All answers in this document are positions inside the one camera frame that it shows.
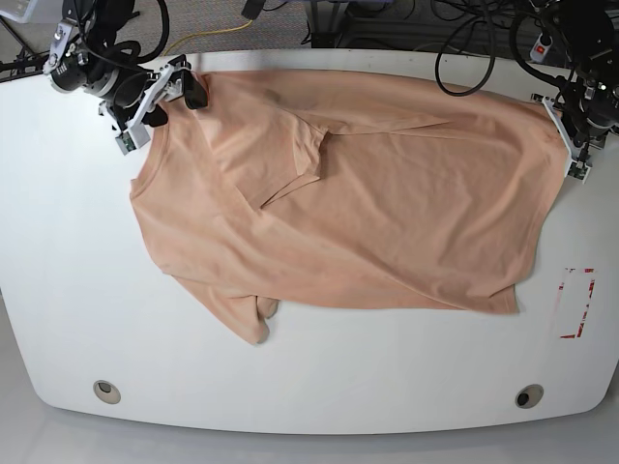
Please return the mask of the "black tripod stand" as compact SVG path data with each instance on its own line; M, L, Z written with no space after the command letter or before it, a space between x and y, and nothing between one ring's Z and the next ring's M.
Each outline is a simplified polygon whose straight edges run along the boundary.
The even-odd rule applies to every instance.
M1 81L9 82L21 78L40 75L43 73L44 63L48 53L27 54L20 53L9 63L1 63Z

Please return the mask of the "peach T-shirt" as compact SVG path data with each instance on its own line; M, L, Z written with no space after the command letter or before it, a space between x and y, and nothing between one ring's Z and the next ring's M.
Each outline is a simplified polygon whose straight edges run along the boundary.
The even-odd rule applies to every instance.
M566 147L545 110L402 76L213 72L132 182L154 263L246 342L279 302L517 310Z

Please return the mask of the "white power strip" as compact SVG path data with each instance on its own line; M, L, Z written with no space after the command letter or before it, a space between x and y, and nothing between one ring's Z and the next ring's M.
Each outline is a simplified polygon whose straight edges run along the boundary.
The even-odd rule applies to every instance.
M553 46L553 38L549 32L542 30L534 45L531 47L529 56L532 62L541 64Z

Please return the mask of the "black equipment base on floor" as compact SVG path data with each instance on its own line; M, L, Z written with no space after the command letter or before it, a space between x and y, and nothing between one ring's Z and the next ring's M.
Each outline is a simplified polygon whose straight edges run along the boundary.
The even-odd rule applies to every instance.
M415 1L308 1L306 44L317 48L413 51L440 27L416 16Z

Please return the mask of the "red tape rectangle marking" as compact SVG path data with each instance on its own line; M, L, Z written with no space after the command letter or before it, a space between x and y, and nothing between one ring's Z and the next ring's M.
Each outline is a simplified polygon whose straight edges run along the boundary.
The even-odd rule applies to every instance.
M560 339L582 336L596 283L594 268L567 268L559 288L555 331Z

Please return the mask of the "clear plastic storage box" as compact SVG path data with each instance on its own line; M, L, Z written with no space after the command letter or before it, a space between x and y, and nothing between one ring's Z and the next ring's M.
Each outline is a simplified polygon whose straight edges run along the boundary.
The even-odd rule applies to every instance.
M0 0L0 14L20 24L57 23L62 19L62 5L62 0Z

